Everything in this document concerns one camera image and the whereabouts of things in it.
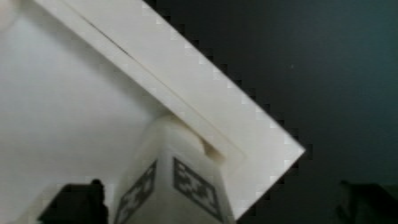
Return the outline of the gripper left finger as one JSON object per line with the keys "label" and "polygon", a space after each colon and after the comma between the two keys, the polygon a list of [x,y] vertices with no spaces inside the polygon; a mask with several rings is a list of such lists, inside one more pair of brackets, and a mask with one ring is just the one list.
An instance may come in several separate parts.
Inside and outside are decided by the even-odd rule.
{"label": "gripper left finger", "polygon": [[109,224],[105,185],[66,184],[38,217],[39,224]]}

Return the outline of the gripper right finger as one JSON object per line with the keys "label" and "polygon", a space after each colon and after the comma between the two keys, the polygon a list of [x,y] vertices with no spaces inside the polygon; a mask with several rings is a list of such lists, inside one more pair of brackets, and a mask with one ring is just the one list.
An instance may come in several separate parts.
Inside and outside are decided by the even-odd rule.
{"label": "gripper right finger", "polygon": [[398,184],[340,182],[334,224],[398,224]]}

